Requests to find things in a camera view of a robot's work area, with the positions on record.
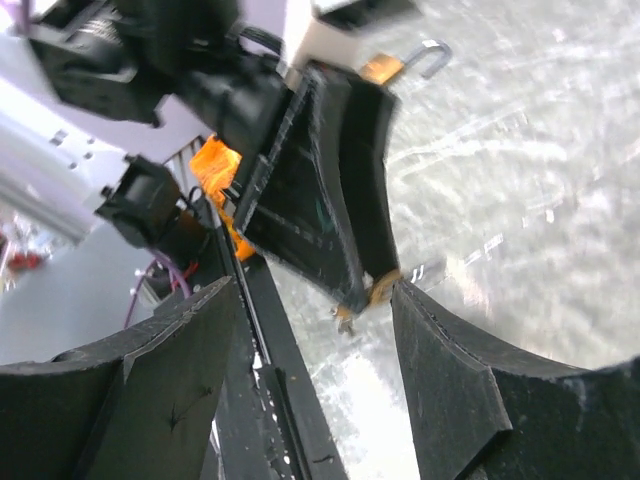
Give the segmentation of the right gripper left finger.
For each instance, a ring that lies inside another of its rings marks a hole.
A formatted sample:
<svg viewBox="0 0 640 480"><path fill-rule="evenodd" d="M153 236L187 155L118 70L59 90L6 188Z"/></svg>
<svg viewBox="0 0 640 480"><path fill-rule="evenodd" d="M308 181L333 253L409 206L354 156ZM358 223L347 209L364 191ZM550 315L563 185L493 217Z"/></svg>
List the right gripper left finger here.
<svg viewBox="0 0 640 480"><path fill-rule="evenodd" d="M226 371L228 277L48 362L1 369L5 479L196 479Z"/></svg>

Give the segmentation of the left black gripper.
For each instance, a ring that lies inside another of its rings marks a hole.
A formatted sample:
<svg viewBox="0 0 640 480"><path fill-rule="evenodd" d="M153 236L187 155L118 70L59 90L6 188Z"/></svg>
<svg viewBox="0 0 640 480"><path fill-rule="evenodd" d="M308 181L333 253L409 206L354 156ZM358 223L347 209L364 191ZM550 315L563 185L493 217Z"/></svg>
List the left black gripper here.
<svg viewBox="0 0 640 480"><path fill-rule="evenodd" d="M363 268L373 278L399 268L384 164L396 97L333 74L303 80L305 70L243 49L191 49L184 105L241 156L241 170L254 170L236 228L259 253L360 312Z"/></svg>

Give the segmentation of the small metal key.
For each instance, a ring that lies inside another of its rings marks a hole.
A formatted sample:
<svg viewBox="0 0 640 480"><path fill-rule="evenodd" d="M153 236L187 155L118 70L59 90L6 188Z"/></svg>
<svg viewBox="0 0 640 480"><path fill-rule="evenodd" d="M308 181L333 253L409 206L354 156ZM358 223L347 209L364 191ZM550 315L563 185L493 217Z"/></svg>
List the small metal key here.
<svg viewBox="0 0 640 480"><path fill-rule="evenodd" d="M354 337L356 332L353 325L352 318L340 318L338 321L338 332L340 334L346 334L350 337Z"/></svg>

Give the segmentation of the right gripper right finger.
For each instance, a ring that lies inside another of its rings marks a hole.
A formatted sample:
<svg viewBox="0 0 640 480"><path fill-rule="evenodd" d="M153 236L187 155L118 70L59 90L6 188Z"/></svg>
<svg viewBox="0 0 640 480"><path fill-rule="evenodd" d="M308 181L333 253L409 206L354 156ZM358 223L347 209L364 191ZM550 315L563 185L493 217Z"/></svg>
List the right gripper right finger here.
<svg viewBox="0 0 640 480"><path fill-rule="evenodd" d="M515 347L415 285L392 292L424 479L635 479L639 362L581 369Z"/></svg>

